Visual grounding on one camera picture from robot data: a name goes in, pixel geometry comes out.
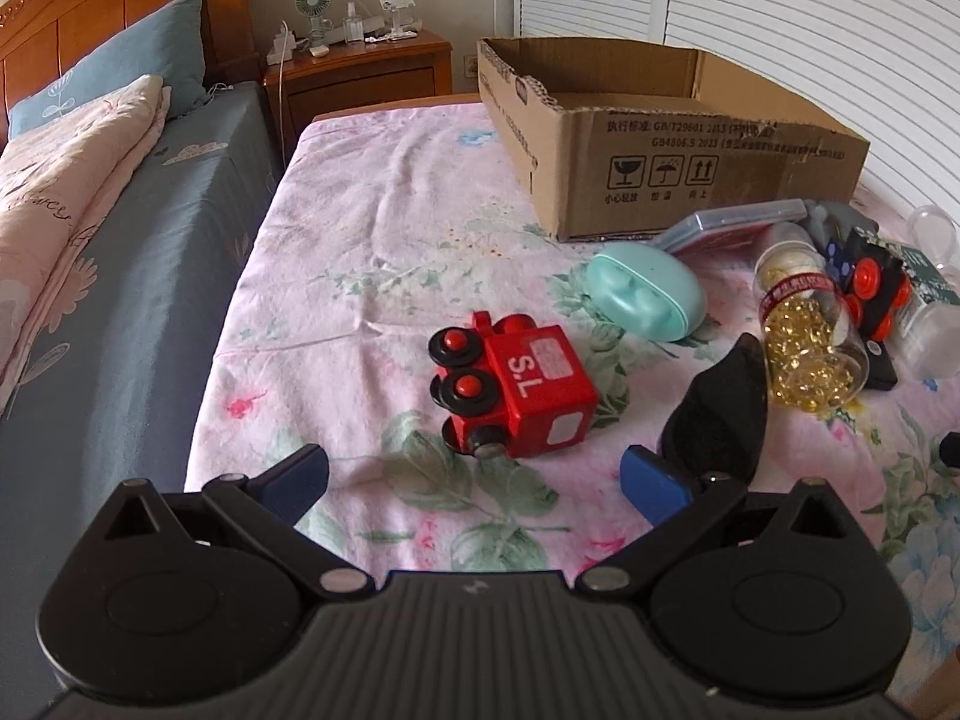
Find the wooden headboard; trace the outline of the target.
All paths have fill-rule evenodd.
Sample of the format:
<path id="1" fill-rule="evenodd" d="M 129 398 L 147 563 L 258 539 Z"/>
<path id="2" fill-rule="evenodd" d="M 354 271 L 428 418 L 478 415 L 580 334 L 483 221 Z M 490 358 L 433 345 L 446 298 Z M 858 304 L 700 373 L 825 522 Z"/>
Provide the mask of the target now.
<path id="1" fill-rule="evenodd" d="M 10 112 L 29 98 L 43 107 L 65 101 L 46 88 L 80 60 L 174 0 L 8 0 L 2 5 L 2 140 Z M 253 82 L 263 70 L 254 43 L 249 0 L 200 0 L 203 78 L 197 101 L 184 94 L 167 115 L 179 119 L 203 106 L 218 85 Z"/>

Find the clear plastic jar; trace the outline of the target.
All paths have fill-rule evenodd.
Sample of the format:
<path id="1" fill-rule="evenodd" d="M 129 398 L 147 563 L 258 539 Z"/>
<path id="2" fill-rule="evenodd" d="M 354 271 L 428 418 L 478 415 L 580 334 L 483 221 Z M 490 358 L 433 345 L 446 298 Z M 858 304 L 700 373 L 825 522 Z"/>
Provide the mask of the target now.
<path id="1" fill-rule="evenodd" d="M 958 229 L 942 208 L 935 205 L 916 208 L 908 218 L 907 231 L 910 242 L 937 270 L 952 265 L 953 257 L 958 254 Z"/>

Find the red black toy car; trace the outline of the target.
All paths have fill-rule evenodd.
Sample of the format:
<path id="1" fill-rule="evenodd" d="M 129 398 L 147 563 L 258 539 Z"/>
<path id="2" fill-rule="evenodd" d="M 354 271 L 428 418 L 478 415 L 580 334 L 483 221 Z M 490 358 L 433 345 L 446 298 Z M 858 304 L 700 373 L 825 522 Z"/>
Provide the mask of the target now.
<path id="1" fill-rule="evenodd" d="M 825 259 L 861 338 L 885 343 L 896 312 L 911 298 L 900 250 L 875 232 L 853 227 L 844 241 L 828 241 Z"/>

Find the fish oil capsule bottle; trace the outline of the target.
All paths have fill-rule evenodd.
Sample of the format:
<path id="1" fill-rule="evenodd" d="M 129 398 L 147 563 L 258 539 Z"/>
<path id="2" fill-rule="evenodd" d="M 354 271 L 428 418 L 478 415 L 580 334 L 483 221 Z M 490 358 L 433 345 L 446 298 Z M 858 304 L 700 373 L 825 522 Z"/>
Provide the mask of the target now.
<path id="1" fill-rule="evenodd" d="M 754 293 L 776 403 L 823 415 L 861 392 L 869 374 L 866 346 L 825 259 L 799 224 L 773 224 L 758 238 Z"/>

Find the pink floral quilt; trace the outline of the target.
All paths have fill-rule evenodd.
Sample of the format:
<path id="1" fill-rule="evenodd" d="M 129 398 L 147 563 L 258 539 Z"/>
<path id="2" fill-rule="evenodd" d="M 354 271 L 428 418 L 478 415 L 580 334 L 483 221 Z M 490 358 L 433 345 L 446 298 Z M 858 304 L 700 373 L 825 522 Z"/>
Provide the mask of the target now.
<path id="1" fill-rule="evenodd" d="M 142 75 L 2 154 L 2 398 L 89 239 L 163 133 L 171 88 Z"/>

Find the black digital timer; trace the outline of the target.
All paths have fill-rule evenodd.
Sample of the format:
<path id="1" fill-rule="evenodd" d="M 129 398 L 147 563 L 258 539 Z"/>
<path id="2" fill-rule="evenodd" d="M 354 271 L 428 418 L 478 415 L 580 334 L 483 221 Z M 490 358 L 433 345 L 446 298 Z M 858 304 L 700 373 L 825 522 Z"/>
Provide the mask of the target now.
<path id="1" fill-rule="evenodd" d="M 877 390 L 877 392 L 890 392 L 898 383 L 895 366 L 889 351 L 884 343 L 875 340 L 864 341 L 866 345 L 867 361 L 869 361 L 869 372 L 867 372 L 866 390 Z"/>

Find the clear spray bottle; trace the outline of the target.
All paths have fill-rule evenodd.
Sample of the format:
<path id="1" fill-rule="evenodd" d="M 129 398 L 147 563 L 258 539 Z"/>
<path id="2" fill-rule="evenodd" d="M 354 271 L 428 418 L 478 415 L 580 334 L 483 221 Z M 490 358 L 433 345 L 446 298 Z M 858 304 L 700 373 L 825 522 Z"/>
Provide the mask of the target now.
<path id="1" fill-rule="evenodd" d="M 343 34 L 345 34 L 345 43 L 347 44 L 364 43 L 363 18 L 359 16 L 355 2 L 348 2 L 347 4 L 347 16 L 343 20 Z"/>

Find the brown cardboard box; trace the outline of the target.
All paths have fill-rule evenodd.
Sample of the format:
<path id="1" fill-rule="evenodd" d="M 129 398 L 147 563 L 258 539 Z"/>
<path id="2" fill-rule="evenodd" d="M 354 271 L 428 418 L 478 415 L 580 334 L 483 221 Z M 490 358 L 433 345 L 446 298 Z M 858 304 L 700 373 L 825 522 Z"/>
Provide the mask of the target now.
<path id="1" fill-rule="evenodd" d="M 846 203 L 866 138 L 706 50 L 607 37 L 489 37 L 478 89 L 558 241 L 639 238 L 692 213 Z"/>

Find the white phone stand gadget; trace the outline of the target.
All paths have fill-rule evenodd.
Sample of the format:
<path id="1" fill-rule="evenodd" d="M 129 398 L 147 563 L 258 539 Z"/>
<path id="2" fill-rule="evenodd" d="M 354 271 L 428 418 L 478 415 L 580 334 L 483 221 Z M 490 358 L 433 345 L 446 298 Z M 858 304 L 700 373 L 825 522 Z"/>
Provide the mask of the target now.
<path id="1" fill-rule="evenodd" d="M 384 26 L 391 41 L 412 39 L 418 34 L 415 0 L 379 0 L 384 13 Z"/>

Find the white louvered closet doors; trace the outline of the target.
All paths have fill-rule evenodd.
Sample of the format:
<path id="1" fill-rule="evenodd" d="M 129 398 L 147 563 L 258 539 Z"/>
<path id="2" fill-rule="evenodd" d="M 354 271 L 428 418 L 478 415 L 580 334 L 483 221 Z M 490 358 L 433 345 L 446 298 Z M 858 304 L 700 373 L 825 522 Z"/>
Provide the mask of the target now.
<path id="1" fill-rule="evenodd" d="M 700 49 L 869 144 L 851 200 L 958 210 L 958 0 L 514 0 L 512 37 Z"/>

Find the red toy train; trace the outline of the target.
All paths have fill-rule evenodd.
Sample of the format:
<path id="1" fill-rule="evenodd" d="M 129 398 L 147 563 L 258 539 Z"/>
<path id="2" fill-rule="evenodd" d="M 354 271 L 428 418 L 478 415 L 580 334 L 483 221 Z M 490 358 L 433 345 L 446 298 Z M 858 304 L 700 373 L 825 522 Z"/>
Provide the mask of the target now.
<path id="1" fill-rule="evenodd" d="M 466 327 L 434 332 L 428 355 L 431 398 L 448 413 L 441 436 L 456 454 L 519 460 L 586 438 L 599 394 L 562 327 L 477 310 Z"/>

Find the clear plastic case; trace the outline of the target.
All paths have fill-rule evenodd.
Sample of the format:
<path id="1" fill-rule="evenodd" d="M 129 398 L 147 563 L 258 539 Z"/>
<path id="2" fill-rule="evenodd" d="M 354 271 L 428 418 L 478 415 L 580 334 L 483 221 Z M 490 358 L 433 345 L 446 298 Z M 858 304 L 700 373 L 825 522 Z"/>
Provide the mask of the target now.
<path id="1" fill-rule="evenodd" d="M 654 236 L 649 245 L 672 255 L 737 247 L 753 241 L 773 224 L 795 223 L 805 216 L 807 208 L 799 199 L 711 208 L 672 224 Z"/>

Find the blue pillow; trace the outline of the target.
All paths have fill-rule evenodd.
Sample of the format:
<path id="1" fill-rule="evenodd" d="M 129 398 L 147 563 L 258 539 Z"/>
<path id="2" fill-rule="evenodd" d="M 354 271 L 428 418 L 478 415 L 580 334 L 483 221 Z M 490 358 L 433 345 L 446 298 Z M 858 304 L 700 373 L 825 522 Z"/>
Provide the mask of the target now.
<path id="1" fill-rule="evenodd" d="M 55 82 L 15 104 L 8 114 L 8 138 L 55 121 L 142 75 L 161 76 L 171 89 L 169 119 L 192 112 L 206 99 L 202 5 L 203 0 L 171 0 L 114 34 Z"/>

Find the mint green egg case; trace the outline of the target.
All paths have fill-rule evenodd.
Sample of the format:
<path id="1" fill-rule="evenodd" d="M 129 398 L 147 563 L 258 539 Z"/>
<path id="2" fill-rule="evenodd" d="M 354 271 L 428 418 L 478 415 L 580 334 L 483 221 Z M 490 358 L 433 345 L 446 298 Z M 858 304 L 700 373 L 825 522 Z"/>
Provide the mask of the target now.
<path id="1" fill-rule="evenodd" d="M 612 242 L 587 264 L 586 291 L 612 323 L 649 341 L 690 337 L 706 317 L 706 294 L 685 263 L 639 242 Z"/>

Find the white bottle green label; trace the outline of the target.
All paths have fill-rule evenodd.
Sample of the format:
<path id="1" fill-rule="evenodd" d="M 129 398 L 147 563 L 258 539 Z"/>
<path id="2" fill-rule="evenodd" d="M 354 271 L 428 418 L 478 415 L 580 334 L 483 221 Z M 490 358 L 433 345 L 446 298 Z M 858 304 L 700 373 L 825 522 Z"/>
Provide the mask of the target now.
<path id="1" fill-rule="evenodd" d="M 958 294 L 932 262 L 916 247 L 890 242 L 903 260 L 910 297 L 895 310 L 890 335 L 893 357 L 915 379 L 948 379 L 960 361 L 960 307 Z"/>

